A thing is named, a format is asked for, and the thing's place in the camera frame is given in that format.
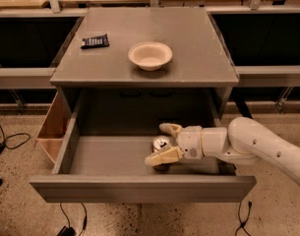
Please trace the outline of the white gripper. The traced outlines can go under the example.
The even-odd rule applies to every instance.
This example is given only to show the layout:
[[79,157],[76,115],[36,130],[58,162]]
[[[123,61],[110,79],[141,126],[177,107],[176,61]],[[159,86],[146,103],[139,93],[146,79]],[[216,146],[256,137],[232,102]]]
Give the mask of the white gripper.
[[182,129],[181,125],[173,123],[161,123],[161,132],[169,134],[176,139],[178,147],[163,147],[154,150],[145,159],[148,166],[158,166],[179,161],[184,154],[187,159],[200,159],[202,153],[202,127],[188,126]]

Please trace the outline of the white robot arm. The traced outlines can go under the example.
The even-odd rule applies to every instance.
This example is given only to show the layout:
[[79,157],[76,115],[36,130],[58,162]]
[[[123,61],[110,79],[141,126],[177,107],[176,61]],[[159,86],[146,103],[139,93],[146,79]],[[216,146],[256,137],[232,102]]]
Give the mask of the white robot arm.
[[216,157],[242,165],[263,159],[300,186],[300,147],[253,119],[237,117],[227,127],[212,128],[162,123],[159,129],[163,134],[152,141],[152,154],[145,159],[148,166],[175,163],[183,158]]

